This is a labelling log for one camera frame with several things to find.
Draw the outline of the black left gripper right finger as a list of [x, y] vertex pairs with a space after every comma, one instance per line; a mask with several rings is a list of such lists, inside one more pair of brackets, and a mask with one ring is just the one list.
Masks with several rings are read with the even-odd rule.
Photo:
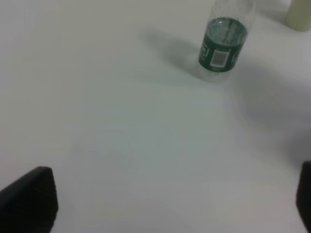
[[302, 164], [296, 193], [296, 206], [308, 233], [311, 232], [311, 162]]

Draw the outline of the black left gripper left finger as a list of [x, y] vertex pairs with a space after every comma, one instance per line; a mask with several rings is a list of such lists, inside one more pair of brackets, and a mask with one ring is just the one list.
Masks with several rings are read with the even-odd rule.
[[0, 191], [0, 231], [50, 233], [58, 209], [52, 169], [36, 167]]

